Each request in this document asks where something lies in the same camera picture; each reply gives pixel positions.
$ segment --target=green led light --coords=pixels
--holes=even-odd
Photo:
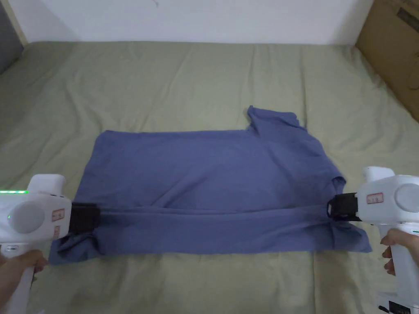
[[[29,193],[29,191],[5,191],[5,190],[2,190],[2,191],[0,191],[0,193],[1,194],[4,194],[4,193],[8,193],[8,194],[26,194],[26,193]]]

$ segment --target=wrinkled sheet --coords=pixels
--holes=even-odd
[[[418,123],[350,47],[36,43],[0,76],[0,100],[2,188],[61,173],[72,198],[106,129],[244,129],[250,105],[296,113],[346,192],[369,165],[419,175]],[[48,267],[29,313],[379,313],[376,291],[395,282],[376,227],[357,225],[372,253],[132,255]]]

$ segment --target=red label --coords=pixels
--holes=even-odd
[[[64,218],[64,214],[65,214],[65,209],[61,208],[61,209],[57,209],[56,211],[52,212],[52,217],[51,217],[51,221],[57,221],[60,219]]]
[[[377,204],[384,202],[384,194],[376,193],[367,195],[367,204]]]
[[[56,240],[59,238],[59,230],[60,230],[60,226],[54,227],[54,236],[52,237],[53,240]]]

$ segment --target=blue t-shirt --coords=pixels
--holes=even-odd
[[[52,243],[52,264],[179,252],[370,252],[366,233],[327,217],[345,180],[293,113],[250,107],[246,130],[106,131],[76,202],[96,203],[90,234]]]

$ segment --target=circular button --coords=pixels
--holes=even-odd
[[[419,185],[413,183],[403,184],[397,189],[394,199],[403,210],[419,213]]]
[[[9,214],[10,227],[17,233],[27,234],[37,230],[44,222],[45,213],[35,202],[17,205]]]

